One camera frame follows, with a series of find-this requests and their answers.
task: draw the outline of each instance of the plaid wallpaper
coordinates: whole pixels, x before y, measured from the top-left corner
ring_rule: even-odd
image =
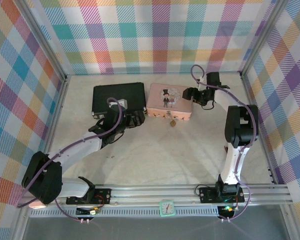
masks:
[[[240,70],[276,0],[27,0],[69,74]]]
[[[0,0],[0,240],[32,155],[43,148],[61,80],[12,0]]]
[[[300,219],[300,0],[290,0],[248,73],[260,127]]]

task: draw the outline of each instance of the small clock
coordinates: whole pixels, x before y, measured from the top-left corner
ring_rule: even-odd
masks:
[[[161,217],[174,216],[175,206],[173,201],[162,201],[160,202],[160,215]]]

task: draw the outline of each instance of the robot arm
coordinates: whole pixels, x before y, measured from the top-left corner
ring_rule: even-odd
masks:
[[[206,75],[206,81],[209,86],[216,86],[222,89],[229,89],[222,85],[218,72],[210,72]],[[236,176],[240,179],[243,162],[249,147],[248,145],[253,137],[253,123],[247,109],[236,102],[227,92],[206,87],[204,90],[198,88],[188,88],[183,92],[182,97],[193,101],[201,106],[207,105],[209,101],[219,104],[226,112],[226,123],[224,136],[228,142],[225,164],[218,181],[215,184],[217,197],[237,196],[240,189]],[[256,121],[256,138],[258,138],[258,108],[256,105],[248,105],[253,118]]]
[[[126,114],[123,107],[121,107],[122,115],[120,115],[119,106],[113,102],[109,106],[105,118],[100,119],[76,142],[62,150],[52,151],[48,154],[39,151],[32,156],[21,184],[24,188],[30,185],[29,192],[41,203],[46,205],[59,197],[77,197],[83,203],[88,204],[94,198],[95,185],[89,180],[84,177],[62,178],[62,175],[87,155],[111,144],[116,135],[123,134],[126,128],[140,126],[145,120],[144,116]],[[38,177],[35,177],[47,162],[50,163]]]

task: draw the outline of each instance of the cartoon illustration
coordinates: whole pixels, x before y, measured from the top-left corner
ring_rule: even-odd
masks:
[[[169,96],[170,94],[168,93],[168,89],[163,89],[163,107],[167,108],[168,107],[168,103],[169,103]]]
[[[176,96],[174,94],[171,94],[170,100],[169,100],[170,107],[172,108],[172,105],[175,105],[176,103],[177,103]]]

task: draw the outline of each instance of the white cable tray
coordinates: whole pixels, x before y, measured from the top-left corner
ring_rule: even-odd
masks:
[[[76,215],[75,207],[65,207],[64,211]],[[175,207],[176,217],[216,217],[219,215],[217,206],[177,206]],[[80,217],[160,217],[159,207],[105,207],[97,215],[80,215]],[[30,218],[52,218],[65,217],[57,207],[44,209],[32,209]]]

